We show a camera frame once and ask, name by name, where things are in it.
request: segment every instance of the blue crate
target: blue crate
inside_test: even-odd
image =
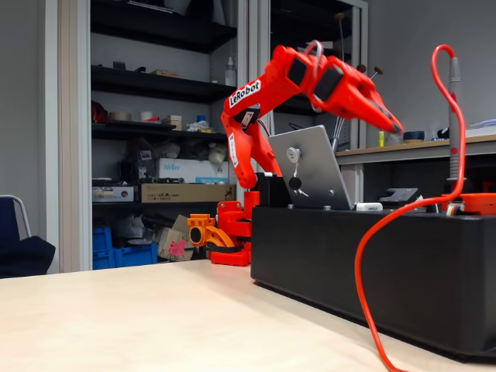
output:
[[[155,243],[146,246],[115,248],[115,266],[128,267],[157,263],[157,246]]]
[[[103,252],[112,249],[112,235],[109,227],[93,229],[93,252]]]
[[[93,253],[93,270],[112,269],[115,267],[114,250]]]

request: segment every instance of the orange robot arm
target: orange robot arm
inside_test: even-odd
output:
[[[300,53],[278,46],[264,73],[224,102],[221,120],[229,139],[229,156],[242,188],[257,182],[254,159],[266,172],[281,176],[257,119],[297,94],[305,94],[315,110],[345,119],[358,118],[388,132],[400,133],[400,122],[384,107],[367,76],[336,57]]]

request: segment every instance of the dark blue chair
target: dark blue chair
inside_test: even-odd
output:
[[[26,231],[27,237],[23,240],[19,235],[15,203],[20,207]],[[12,195],[0,195],[0,279],[46,274],[54,255],[54,246],[31,235],[22,200]]]

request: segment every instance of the wooden board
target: wooden board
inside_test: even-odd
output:
[[[478,142],[490,142],[496,141],[496,135],[490,136],[479,136],[479,137],[469,137],[467,138],[467,144],[470,143],[478,143]],[[411,149],[421,149],[426,147],[437,147],[437,146],[449,146],[450,142],[447,139],[442,141],[429,141],[422,143],[409,143],[404,145],[393,145],[386,147],[372,147],[370,149],[358,149],[358,150],[349,150],[349,151],[339,151],[336,153],[337,157],[346,157],[350,155],[358,155],[364,153],[385,153],[388,151],[401,151],[401,150],[411,150]]]

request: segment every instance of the black box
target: black box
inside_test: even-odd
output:
[[[364,322],[353,262],[383,215],[255,208],[251,276]],[[496,217],[403,215],[370,239],[362,275],[380,330],[459,357],[496,357]]]

